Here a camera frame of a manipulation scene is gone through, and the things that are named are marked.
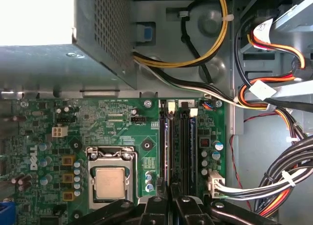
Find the green circuit board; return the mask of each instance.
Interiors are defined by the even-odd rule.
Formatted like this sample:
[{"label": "green circuit board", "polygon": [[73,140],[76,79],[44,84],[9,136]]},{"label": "green circuit board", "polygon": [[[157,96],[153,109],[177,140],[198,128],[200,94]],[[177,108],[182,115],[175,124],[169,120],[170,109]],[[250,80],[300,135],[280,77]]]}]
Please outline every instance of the green circuit board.
[{"label": "green circuit board", "polygon": [[[17,186],[13,196],[17,204],[16,224],[44,224],[51,217],[52,225],[66,225],[76,219],[75,215],[92,212],[88,206],[88,159],[85,153],[89,146],[133,146],[138,153],[138,186],[134,180],[133,193],[135,195],[137,190],[139,197],[155,195],[155,188],[147,191],[145,186],[147,172],[152,173],[153,182],[159,175],[159,100],[150,99],[151,107],[146,107],[145,101],[103,98],[12,101],[12,115],[24,119],[19,121],[19,135],[7,139],[3,145],[5,151],[0,155],[0,163],[6,169],[0,180],[11,180],[20,173],[31,176],[31,186],[24,191],[19,191]],[[211,157],[214,140],[225,144],[224,106],[208,111],[198,99],[193,102],[199,108],[199,166],[205,159],[208,166],[204,168],[218,170],[225,176],[225,149],[220,151],[219,160]],[[69,107],[68,112],[64,112],[65,107]],[[145,121],[133,121],[134,110],[136,116],[145,117]],[[68,126],[67,136],[52,137],[53,127],[65,125]],[[200,146],[203,138],[210,141],[205,148]],[[143,146],[145,141],[153,143],[148,151]],[[208,152],[204,159],[200,156],[201,151]],[[75,167],[63,164],[64,157],[81,163],[81,193],[69,201],[64,200],[63,193],[75,189],[73,182],[63,181],[63,176],[72,174]],[[198,168],[200,197],[207,190],[207,176],[201,176],[202,169]]]}]

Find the metal mesh grille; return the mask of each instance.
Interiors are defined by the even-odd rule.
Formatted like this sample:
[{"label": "metal mesh grille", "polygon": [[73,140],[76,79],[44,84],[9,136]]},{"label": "metal mesh grille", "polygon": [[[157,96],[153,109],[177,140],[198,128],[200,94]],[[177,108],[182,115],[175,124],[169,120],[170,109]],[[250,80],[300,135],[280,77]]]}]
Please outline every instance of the metal mesh grille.
[{"label": "metal mesh grille", "polygon": [[94,39],[121,67],[132,64],[130,0],[95,0]]}]

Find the white wire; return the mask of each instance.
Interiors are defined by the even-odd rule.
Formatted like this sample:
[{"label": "white wire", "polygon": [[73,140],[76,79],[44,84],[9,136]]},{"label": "white wire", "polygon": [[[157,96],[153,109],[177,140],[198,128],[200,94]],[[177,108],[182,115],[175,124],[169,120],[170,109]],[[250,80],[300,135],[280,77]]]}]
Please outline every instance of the white wire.
[{"label": "white wire", "polygon": [[[299,175],[303,174],[306,170],[307,170],[307,168],[297,170],[296,172],[294,172],[291,175],[291,178],[294,179],[295,177],[298,177]],[[217,182],[216,184],[219,187],[220,191],[236,193],[236,192],[249,192],[249,191],[257,190],[257,189],[266,189],[266,188],[276,187],[276,186],[279,186],[279,185],[284,184],[286,182],[288,182],[288,181],[286,179],[283,179],[277,183],[274,183],[274,184],[271,184],[268,186],[258,187],[258,188],[250,188],[250,189],[239,189],[239,188],[226,187],[226,186],[220,184],[219,182]]]},{"label": "white wire", "polygon": [[[309,171],[309,173],[307,173],[307,174],[312,174],[312,173],[313,173],[313,169],[311,169],[311,170]],[[306,177],[306,176],[303,176],[302,178],[298,179],[296,182],[301,181],[304,177]],[[270,196],[272,196],[272,195],[278,194],[279,192],[282,192],[282,191],[286,190],[286,189],[289,188],[289,187],[290,187],[290,184],[288,184],[288,185],[286,185],[286,186],[284,186],[284,187],[282,187],[282,188],[279,188],[279,189],[277,189],[277,190],[275,190],[275,191],[273,191],[273,192],[270,192],[270,193],[267,193],[267,194],[263,194],[263,195],[261,195],[261,196],[246,197],[246,198],[236,198],[236,197],[227,197],[227,196],[225,196],[225,197],[223,197],[223,198],[229,199],[229,200],[234,200],[234,201],[255,200],[255,199],[260,199],[260,198],[267,198],[267,197],[270,197]]]},{"label": "white wire", "polygon": [[[172,85],[170,83],[168,83],[167,81],[165,81],[161,76],[159,76],[157,73],[153,72],[151,69],[149,69],[148,66],[142,64],[141,62],[137,61],[137,60],[134,60],[135,63],[137,63],[139,66],[147,69],[148,71],[150,71],[155,77],[157,77],[160,81],[168,84],[168,85]],[[246,107],[246,106],[242,106],[242,105],[239,105],[233,101],[230,101],[230,100],[227,100],[223,97],[221,97],[220,95],[216,94],[215,92],[213,91],[210,91],[210,90],[206,90],[206,89],[202,89],[202,88],[196,88],[196,87],[189,87],[189,86],[182,86],[182,85],[178,85],[178,84],[175,84],[176,87],[179,87],[179,88],[183,88],[183,89],[186,89],[186,90],[195,90],[195,91],[199,91],[199,92],[203,92],[204,94],[208,94],[208,95],[211,95],[211,96],[214,96],[228,104],[231,104],[233,106],[236,106],[236,107],[239,107],[239,108],[243,108],[243,109],[251,109],[250,107]]]}]

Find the motherboard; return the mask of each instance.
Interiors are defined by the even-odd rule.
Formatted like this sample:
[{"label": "motherboard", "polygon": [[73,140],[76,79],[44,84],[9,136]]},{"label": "motherboard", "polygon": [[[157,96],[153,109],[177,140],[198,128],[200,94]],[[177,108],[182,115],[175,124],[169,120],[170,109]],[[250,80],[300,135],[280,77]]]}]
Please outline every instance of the motherboard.
[{"label": "motherboard", "polygon": [[0,181],[14,186],[5,200],[17,225],[66,225],[118,199],[137,203],[156,194],[158,177],[203,198],[210,171],[225,177],[219,100],[23,99],[11,112],[18,134],[1,142]]}]

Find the blue connector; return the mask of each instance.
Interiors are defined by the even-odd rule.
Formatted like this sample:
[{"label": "blue connector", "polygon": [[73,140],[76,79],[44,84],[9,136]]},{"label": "blue connector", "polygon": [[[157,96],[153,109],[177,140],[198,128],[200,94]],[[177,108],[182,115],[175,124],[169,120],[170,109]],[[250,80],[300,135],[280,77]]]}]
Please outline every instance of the blue connector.
[{"label": "blue connector", "polygon": [[0,224],[13,225],[16,217],[16,206],[14,202],[0,202]]}]

